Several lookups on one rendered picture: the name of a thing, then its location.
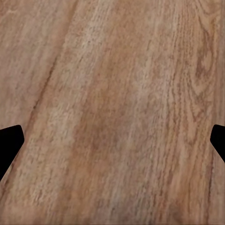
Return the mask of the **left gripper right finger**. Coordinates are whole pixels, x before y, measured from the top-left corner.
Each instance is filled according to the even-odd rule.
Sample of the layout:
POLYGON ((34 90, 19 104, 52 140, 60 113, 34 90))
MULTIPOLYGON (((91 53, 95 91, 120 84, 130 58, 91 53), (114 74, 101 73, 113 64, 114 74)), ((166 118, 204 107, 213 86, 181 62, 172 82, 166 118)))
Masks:
POLYGON ((224 126, 219 126, 219 125, 213 126, 210 142, 211 144, 213 144, 218 154, 221 156, 221 158, 225 162, 225 127, 224 126))

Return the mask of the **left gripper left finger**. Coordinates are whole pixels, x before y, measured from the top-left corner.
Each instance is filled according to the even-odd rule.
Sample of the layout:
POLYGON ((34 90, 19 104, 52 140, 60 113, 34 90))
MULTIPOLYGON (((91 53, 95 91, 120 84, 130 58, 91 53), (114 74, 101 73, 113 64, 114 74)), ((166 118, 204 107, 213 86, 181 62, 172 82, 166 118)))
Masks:
POLYGON ((0 130, 0 181, 24 143, 20 125, 0 130))

